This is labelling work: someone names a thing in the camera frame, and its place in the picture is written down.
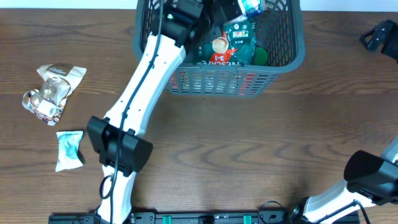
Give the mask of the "Pantree cookie pouch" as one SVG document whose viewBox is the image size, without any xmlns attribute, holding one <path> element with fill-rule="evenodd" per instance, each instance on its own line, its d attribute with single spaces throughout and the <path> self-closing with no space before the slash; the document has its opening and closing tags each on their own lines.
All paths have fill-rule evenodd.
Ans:
<svg viewBox="0 0 398 224">
<path fill-rule="evenodd" d="M 41 89 L 26 92 L 23 107 L 49 126 L 56 125 L 63 114 L 66 102 L 87 72 L 86 68 L 66 63 L 43 65 L 37 73 L 44 83 Z"/>
</svg>

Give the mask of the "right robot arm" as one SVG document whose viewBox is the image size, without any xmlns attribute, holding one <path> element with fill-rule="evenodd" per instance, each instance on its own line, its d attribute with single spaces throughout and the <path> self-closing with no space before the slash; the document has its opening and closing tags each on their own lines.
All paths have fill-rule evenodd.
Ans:
<svg viewBox="0 0 398 224">
<path fill-rule="evenodd" d="M 291 223 L 334 223 L 366 207 L 397 204 L 397 139 L 381 156 L 360 150 L 349 159 L 343 180 L 322 194 L 305 197 L 294 208 Z"/>
</svg>

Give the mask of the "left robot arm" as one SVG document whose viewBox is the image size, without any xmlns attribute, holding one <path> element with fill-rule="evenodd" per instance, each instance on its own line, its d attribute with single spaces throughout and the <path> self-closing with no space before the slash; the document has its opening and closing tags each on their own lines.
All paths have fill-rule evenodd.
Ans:
<svg viewBox="0 0 398 224">
<path fill-rule="evenodd" d="M 124 223 L 130 216 L 134 179 L 153 150 L 144 140 L 149 118 L 189 48 L 247 12 L 238 0 L 144 1 L 140 6 L 142 20 L 150 24 L 141 60 L 104 118 L 92 116 L 87 125 L 104 174 L 96 223 Z"/>
</svg>

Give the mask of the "Kleenex tissue multipack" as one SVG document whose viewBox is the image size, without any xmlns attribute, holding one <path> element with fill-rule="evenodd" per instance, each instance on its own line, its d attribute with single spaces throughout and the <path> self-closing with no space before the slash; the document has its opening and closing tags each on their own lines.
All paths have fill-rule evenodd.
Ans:
<svg viewBox="0 0 398 224">
<path fill-rule="evenodd" d="M 245 18 L 256 17 L 267 9 L 265 0 L 238 0 L 238 4 Z"/>
</svg>

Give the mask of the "small white-green sachet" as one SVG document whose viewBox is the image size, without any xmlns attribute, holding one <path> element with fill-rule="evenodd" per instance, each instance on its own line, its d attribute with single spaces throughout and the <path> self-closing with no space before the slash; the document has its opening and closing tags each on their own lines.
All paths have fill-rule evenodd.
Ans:
<svg viewBox="0 0 398 224">
<path fill-rule="evenodd" d="M 83 131 L 59 131 L 56 135 L 58 139 L 58 159 L 55 171 L 60 172 L 83 166 L 78 156 Z"/>
</svg>

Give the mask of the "orange spaghetti pasta packet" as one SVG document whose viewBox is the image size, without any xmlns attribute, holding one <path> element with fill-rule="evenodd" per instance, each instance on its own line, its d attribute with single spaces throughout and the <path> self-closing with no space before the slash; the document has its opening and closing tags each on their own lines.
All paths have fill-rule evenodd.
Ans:
<svg viewBox="0 0 398 224">
<path fill-rule="evenodd" d="M 166 90 L 179 95 L 253 96 L 263 90 L 253 73 L 182 71 L 174 73 Z"/>
</svg>

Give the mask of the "green Nescafe coffee bag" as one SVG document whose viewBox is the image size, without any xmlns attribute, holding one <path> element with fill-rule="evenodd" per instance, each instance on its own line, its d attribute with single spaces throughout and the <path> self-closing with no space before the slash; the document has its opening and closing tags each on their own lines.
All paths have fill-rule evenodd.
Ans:
<svg viewBox="0 0 398 224">
<path fill-rule="evenodd" d="M 204 65 L 250 65 L 256 48 L 256 22 L 247 19 L 223 26 L 222 35 L 198 46 L 193 63 Z"/>
</svg>

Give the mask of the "small green packet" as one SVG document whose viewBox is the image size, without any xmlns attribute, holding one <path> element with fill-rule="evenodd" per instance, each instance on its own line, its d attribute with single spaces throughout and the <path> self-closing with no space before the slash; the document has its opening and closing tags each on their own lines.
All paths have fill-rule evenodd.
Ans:
<svg viewBox="0 0 398 224">
<path fill-rule="evenodd" d="M 252 61 L 253 65 L 266 66 L 268 64 L 268 59 L 269 59 L 269 54 L 264 48 L 262 47 L 255 48 L 254 58 Z"/>
</svg>

